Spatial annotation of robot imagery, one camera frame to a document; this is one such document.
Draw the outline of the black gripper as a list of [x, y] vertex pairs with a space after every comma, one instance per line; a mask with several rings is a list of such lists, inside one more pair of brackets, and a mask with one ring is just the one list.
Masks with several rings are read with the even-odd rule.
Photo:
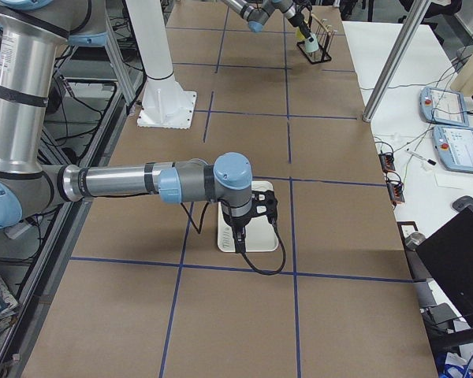
[[292, 18], [292, 26], [295, 28], [300, 28], [305, 38], [309, 37], [311, 30], [308, 27], [308, 24], [304, 20], [304, 15], [302, 13], [296, 13]]
[[257, 217], [266, 217], [273, 229], [277, 228], [277, 204], [278, 200], [272, 190], [253, 191], [249, 205], [242, 215], [232, 215], [233, 240], [237, 253], [246, 252], [245, 226]]

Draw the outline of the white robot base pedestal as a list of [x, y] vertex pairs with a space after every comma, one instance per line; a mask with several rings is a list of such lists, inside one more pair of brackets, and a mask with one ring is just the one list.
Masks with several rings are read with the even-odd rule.
[[190, 128], [197, 94], [175, 78], [161, 2], [129, 0], [126, 5], [147, 77], [137, 124]]

